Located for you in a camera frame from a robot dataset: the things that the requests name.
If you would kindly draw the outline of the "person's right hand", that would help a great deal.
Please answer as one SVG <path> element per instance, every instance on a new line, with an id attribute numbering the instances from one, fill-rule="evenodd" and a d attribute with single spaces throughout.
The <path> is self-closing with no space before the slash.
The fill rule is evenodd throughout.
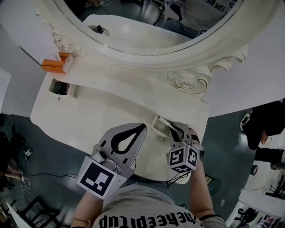
<path id="1" fill-rule="evenodd" d="M 204 157 L 204 146 L 201 145 L 197 133 L 191 128 L 190 129 L 192 147 L 199 152 L 199 157 L 202 159 Z"/>

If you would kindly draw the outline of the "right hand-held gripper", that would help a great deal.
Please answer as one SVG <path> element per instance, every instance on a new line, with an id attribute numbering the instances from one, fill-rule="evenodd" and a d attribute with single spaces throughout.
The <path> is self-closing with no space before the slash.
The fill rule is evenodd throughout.
<path id="1" fill-rule="evenodd" d="M 166 153 L 168 167 L 177 173 L 196 169 L 199 152 L 192 147 L 190 129 L 181 123 L 172 123 L 169 128 L 171 149 Z"/>

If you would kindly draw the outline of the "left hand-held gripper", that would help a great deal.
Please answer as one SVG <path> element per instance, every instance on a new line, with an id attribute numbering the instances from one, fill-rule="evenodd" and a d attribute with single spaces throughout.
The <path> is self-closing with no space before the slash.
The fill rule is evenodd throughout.
<path id="1" fill-rule="evenodd" d="M 123 124 L 109 129 L 99 145 L 93 147 L 91 156 L 85 157 L 77 176 L 77 185 L 102 200 L 110 197 L 133 175 L 130 167 L 146 134 L 144 123 Z"/>

